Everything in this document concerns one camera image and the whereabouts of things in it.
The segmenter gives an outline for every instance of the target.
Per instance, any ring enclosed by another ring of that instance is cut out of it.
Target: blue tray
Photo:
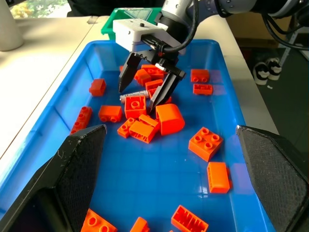
[[[50,159],[68,136],[82,106],[93,109],[90,126],[100,124],[101,105],[120,105],[119,66],[128,52],[112,41],[88,44],[48,103],[19,151],[19,158],[0,187],[0,213],[7,211],[35,171]],[[186,122],[184,129],[150,144],[117,134],[121,123],[107,123],[107,136],[90,208],[120,232],[131,229],[137,217],[151,231],[175,229],[171,216],[183,205],[209,224],[208,232],[272,232],[248,176],[237,124],[245,124],[220,47],[214,41],[193,41],[178,67],[188,76],[172,95]],[[208,69],[214,93],[194,95],[190,69]],[[104,78],[103,97],[91,97],[93,79]],[[135,81],[127,93],[142,88]],[[189,139],[207,127],[224,138],[211,161],[227,163],[233,188],[228,194],[209,193],[207,162],[188,150]]]

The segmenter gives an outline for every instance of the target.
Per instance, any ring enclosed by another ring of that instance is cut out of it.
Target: white cup
[[[5,0],[0,0],[0,51],[10,51],[24,40]]]

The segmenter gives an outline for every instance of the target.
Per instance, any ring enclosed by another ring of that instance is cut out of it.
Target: white table
[[[17,20],[25,44],[0,52],[0,170],[10,162],[85,45],[108,39],[100,33],[107,19]],[[246,124],[278,133],[226,20],[206,19],[195,38],[219,42]]]

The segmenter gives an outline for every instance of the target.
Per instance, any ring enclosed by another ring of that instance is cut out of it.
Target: sneaker
[[[268,66],[269,70],[269,80],[278,81],[282,71],[282,67],[280,66],[279,62],[279,58],[270,58],[266,61],[266,65]]]
[[[264,62],[259,62],[254,66],[252,74],[256,84],[264,86],[269,76],[268,66]]]

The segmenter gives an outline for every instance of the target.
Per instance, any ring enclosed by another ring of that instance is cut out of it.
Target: green foliage
[[[38,18],[48,16],[56,8],[68,3],[67,0],[27,0],[12,7],[14,17]]]

